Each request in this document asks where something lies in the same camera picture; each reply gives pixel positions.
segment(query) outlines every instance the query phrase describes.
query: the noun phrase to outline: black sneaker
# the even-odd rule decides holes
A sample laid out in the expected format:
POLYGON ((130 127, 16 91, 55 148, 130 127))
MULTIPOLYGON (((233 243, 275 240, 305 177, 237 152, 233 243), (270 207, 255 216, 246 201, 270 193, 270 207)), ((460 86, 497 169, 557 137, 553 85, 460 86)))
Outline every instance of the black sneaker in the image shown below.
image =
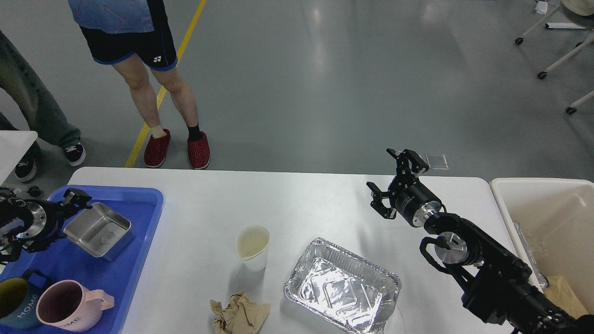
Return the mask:
POLYGON ((84 158, 87 157, 87 153, 81 143, 66 147, 64 153, 66 153, 66 159, 71 166, 80 165, 84 162, 84 158))
POLYGON ((14 176, 21 182, 31 181, 37 173, 37 158, 22 158, 14 168, 14 176))

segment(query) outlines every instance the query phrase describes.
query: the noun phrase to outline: robotic arm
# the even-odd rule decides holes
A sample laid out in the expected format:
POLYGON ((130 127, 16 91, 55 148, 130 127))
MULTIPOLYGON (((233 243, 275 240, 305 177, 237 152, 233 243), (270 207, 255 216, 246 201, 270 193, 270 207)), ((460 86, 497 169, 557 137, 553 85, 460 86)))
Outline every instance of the robotic arm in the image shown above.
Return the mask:
POLYGON ((22 250, 44 251, 50 244, 66 237, 64 221, 80 210, 89 209, 91 196, 69 188, 58 203, 23 200, 10 190, 0 191, 0 263, 17 261, 22 250))
POLYGON ((441 200, 418 178, 429 166, 417 153, 387 151, 396 160, 396 176, 388 191, 367 182, 372 191, 371 207, 386 219, 396 218, 398 212, 412 227, 423 227, 437 236, 423 238, 421 254, 460 285, 464 308, 485 323, 503 324, 507 320, 514 333, 594 333, 594 316, 578 320, 569 316, 528 283, 532 271, 526 263, 471 221, 446 212, 441 200), (382 203, 384 198, 389 199, 390 207, 382 203), (443 265, 427 252, 430 244, 443 265), (464 268, 468 265, 477 267, 478 273, 469 273, 464 268))

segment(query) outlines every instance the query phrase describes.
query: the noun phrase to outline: pink mug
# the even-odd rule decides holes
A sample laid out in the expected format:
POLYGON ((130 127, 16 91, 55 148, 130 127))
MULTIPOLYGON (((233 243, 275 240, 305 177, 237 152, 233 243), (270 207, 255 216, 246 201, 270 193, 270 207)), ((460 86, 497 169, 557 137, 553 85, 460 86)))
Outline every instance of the pink mug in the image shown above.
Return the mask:
POLYGON ((67 279, 50 286, 39 297, 37 318, 44 324, 71 332, 83 332, 99 321, 104 310, 113 307, 113 296, 103 290, 89 291, 67 279))

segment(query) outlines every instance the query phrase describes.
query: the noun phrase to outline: sock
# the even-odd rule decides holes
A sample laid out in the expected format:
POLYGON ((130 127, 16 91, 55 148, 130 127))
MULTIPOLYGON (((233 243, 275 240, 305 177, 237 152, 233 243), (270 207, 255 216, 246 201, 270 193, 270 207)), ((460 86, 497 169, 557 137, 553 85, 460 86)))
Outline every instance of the sock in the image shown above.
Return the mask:
POLYGON ((197 141, 202 139, 202 133, 200 132, 200 124, 195 127, 188 127, 188 141, 197 141))
POLYGON ((153 138, 155 139, 165 137, 167 135, 165 131, 163 131, 163 129, 161 128, 161 125, 157 125, 156 127, 150 128, 150 132, 153 138))

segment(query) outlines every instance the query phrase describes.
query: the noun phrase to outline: black sock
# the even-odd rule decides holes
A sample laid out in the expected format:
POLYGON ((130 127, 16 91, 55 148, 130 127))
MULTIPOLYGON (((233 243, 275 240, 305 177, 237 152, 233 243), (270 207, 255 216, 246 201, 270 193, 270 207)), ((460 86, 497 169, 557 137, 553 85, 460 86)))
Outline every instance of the black sock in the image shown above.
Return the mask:
POLYGON ((195 127, 188 127, 188 141, 197 141, 202 139, 202 133, 200 132, 200 125, 195 127))

